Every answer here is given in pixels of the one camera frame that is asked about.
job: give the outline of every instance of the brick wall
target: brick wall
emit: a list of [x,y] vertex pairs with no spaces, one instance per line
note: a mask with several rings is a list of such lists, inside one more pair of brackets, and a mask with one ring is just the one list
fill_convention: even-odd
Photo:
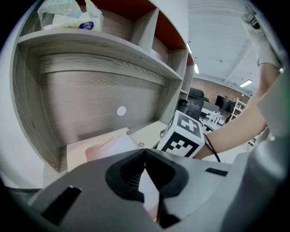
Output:
[[204,92],[204,96],[207,97],[209,102],[213,104],[216,102],[218,95],[222,97],[227,96],[231,101],[234,101],[235,98],[239,98],[240,101],[246,104],[249,100],[247,96],[242,97],[242,94],[236,90],[198,78],[193,78],[191,87],[202,90]]

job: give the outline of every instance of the white ceiling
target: white ceiling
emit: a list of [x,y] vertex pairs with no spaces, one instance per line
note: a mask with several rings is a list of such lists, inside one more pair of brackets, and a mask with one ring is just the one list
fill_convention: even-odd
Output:
[[[240,22],[242,0],[188,0],[188,43],[200,74],[248,96],[259,84],[257,57]],[[240,88],[246,80],[253,83]]]

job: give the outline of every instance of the white plastic package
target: white plastic package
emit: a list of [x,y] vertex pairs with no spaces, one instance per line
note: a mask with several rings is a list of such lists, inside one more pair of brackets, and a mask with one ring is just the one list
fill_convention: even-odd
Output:
[[75,0],[45,0],[38,10],[43,30],[52,28],[80,28],[102,31],[102,12],[85,0],[87,11],[83,13]]

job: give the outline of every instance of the fluorescent light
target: fluorescent light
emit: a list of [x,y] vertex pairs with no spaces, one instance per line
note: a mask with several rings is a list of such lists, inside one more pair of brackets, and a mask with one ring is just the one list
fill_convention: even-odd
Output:
[[195,73],[199,73],[199,69],[198,69],[198,65],[197,64],[194,64],[194,70],[195,70]]
[[191,54],[192,53],[192,51],[191,51],[191,48],[190,48],[190,46],[189,46],[189,44],[187,43],[187,49],[189,50],[189,53]]
[[240,87],[245,87],[245,86],[247,86],[247,85],[249,85],[249,84],[251,84],[251,83],[253,83],[253,81],[251,81],[251,80],[247,80],[245,83],[243,83],[242,85],[240,85]]

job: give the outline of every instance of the computer monitor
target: computer monitor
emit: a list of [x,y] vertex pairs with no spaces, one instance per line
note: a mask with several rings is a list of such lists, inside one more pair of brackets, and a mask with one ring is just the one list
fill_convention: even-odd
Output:
[[219,106],[221,110],[231,113],[235,107],[235,102],[218,95],[215,105]]

